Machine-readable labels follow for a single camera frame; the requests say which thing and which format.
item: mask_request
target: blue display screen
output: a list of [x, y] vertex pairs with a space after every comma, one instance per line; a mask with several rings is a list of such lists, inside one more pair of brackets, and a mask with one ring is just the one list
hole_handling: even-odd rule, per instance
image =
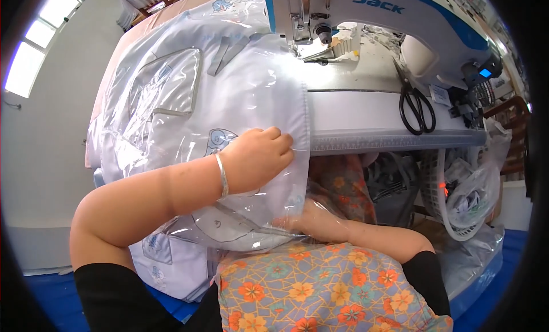
[[484, 77], [490, 77], [490, 75], [492, 75], [492, 73], [488, 69], [482, 69], [479, 74], [483, 75]]

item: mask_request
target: silver bracelet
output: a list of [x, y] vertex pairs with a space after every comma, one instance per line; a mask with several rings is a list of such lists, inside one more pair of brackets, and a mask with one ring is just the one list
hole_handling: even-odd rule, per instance
[[223, 192], [221, 193], [221, 198], [229, 195], [229, 184], [227, 183], [227, 175], [225, 174], [225, 169], [223, 168], [223, 163], [218, 154], [215, 154], [217, 159], [217, 165], [219, 165], [219, 171], [221, 171], [221, 185], [223, 185]]

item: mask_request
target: sewing machine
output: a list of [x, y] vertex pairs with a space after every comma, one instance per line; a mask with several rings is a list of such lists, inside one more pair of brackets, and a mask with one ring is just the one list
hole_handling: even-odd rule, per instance
[[453, 0], [266, 0], [271, 32], [290, 45], [329, 45], [345, 21], [399, 31], [400, 52], [411, 80], [463, 89], [502, 71], [497, 47], [476, 19]]

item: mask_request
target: blue table surface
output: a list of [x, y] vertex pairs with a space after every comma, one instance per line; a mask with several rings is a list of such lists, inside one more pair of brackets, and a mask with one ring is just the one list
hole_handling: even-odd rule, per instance
[[[496, 306], [509, 285], [526, 242], [527, 232], [506, 230], [503, 246], [504, 264], [484, 293], [459, 319], [454, 331], [477, 330]], [[25, 277], [31, 292], [44, 308], [51, 321], [61, 332], [89, 331], [82, 305], [71, 274], [38, 275]], [[192, 315], [197, 303], [186, 303], [147, 286], [149, 291], [177, 319], [186, 321]]]

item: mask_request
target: jack logo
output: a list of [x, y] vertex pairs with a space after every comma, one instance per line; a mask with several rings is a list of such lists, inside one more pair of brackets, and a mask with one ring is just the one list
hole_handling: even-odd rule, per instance
[[381, 0], [353, 0], [353, 2], [365, 3], [368, 6], [380, 7], [381, 9], [386, 9], [388, 11], [396, 12], [399, 14], [402, 14], [402, 10], [404, 9], [404, 7], [400, 7], [385, 1], [382, 2]]

